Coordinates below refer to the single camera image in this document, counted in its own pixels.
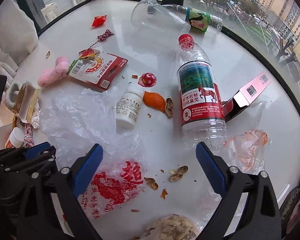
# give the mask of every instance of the clear plastic cup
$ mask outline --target clear plastic cup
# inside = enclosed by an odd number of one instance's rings
[[[141,0],[133,9],[131,23],[137,28],[148,28],[176,40],[190,31],[190,24],[169,11],[156,0]]]

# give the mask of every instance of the plastic water bottle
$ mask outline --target plastic water bottle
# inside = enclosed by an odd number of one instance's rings
[[[223,21],[218,16],[209,14],[190,7],[184,7],[177,4],[165,4],[163,7],[178,15],[181,19],[188,22],[192,27],[206,32],[208,26],[212,26],[221,31]]]
[[[185,146],[192,148],[204,141],[217,150],[226,138],[220,94],[206,53],[189,34],[179,37],[177,64]]]

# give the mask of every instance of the blue gripper pad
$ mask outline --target blue gripper pad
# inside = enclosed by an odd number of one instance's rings
[[[101,145],[95,145],[87,154],[85,163],[81,166],[77,175],[74,177],[74,186],[72,193],[75,198],[85,193],[91,179],[99,167],[103,158],[103,149]]]
[[[195,153],[204,173],[206,174],[215,193],[224,197],[226,195],[226,178],[213,159],[214,155],[203,142],[196,147]]]
[[[39,156],[39,154],[42,151],[48,149],[50,146],[51,146],[50,143],[44,142],[44,143],[41,143],[41,144],[31,147],[25,155],[26,160],[30,160],[32,158]]]

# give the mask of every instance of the small medicine bottle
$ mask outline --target small medicine bottle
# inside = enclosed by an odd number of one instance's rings
[[[24,138],[25,138],[25,134],[23,133],[23,131],[20,128],[15,127],[13,128],[11,134],[9,135],[9,138],[4,147],[6,149],[12,147],[20,148],[21,145],[23,144]]]
[[[117,103],[115,120],[117,126],[132,129],[137,121],[145,90],[137,84],[130,84]]]

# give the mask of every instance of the green bottle label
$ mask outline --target green bottle label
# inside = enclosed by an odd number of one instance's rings
[[[192,27],[206,32],[210,22],[210,14],[188,7],[186,22],[188,22]]]

